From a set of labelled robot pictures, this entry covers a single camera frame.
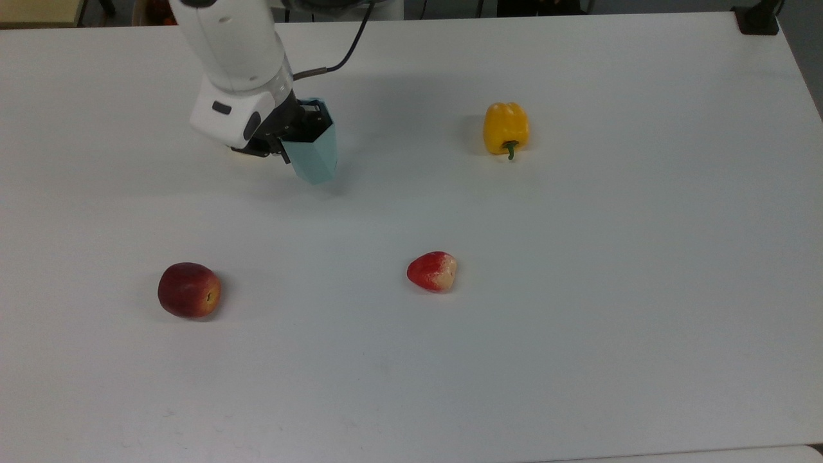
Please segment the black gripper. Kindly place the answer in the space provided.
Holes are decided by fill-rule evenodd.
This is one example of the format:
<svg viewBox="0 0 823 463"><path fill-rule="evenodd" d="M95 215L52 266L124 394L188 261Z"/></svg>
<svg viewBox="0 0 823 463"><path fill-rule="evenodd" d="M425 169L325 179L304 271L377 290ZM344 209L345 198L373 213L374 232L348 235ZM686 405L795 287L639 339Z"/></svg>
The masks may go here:
<svg viewBox="0 0 823 463"><path fill-rule="evenodd" d="M300 103L294 93L277 106L265 120L257 112L249 119L246 132L249 143L240 152L251 156L280 156L288 166L291 159L282 141L289 143L314 143L333 119L325 103Z"/></svg>

